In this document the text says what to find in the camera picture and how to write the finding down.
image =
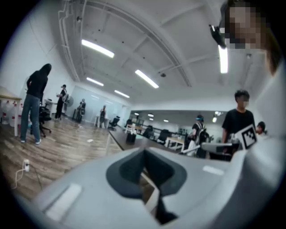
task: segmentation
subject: qr code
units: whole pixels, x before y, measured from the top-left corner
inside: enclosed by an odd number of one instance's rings
[[[252,127],[242,132],[242,138],[246,149],[249,149],[257,141],[256,134]]]

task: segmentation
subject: black hoodie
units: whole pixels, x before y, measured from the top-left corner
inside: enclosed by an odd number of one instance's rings
[[[48,82],[48,75],[52,69],[50,64],[45,64],[39,71],[35,71],[27,81],[27,94],[41,98],[46,84]]]

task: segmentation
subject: blue jeans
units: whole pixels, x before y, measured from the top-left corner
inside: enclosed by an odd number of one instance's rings
[[[29,111],[31,110],[31,121],[35,141],[40,141],[40,128],[39,128],[39,109],[40,99],[33,95],[26,95],[24,101],[22,119],[21,119],[21,140],[26,141],[26,134],[28,129]]]

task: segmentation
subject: pen holder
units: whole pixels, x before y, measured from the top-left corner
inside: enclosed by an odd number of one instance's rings
[[[126,142],[134,143],[136,139],[136,134],[127,134]]]

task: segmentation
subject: power socket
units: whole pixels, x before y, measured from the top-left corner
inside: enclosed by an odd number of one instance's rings
[[[24,164],[25,164],[25,167],[24,167],[25,171],[29,172],[29,170],[30,170],[29,160],[25,159]]]

